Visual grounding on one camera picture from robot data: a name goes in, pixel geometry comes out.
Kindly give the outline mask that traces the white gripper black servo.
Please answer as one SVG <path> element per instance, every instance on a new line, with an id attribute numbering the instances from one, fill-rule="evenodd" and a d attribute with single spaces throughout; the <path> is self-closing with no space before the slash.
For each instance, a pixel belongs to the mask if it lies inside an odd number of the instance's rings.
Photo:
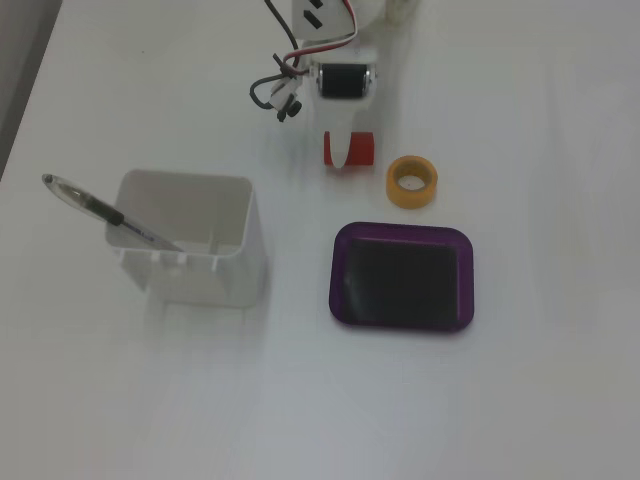
<path id="1" fill-rule="evenodd" d="M 331 120 L 324 153 L 334 168 L 347 162 L 353 118 L 373 103 L 377 88 L 375 47 L 340 47 L 311 55 L 311 98 L 315 113 Z"/>

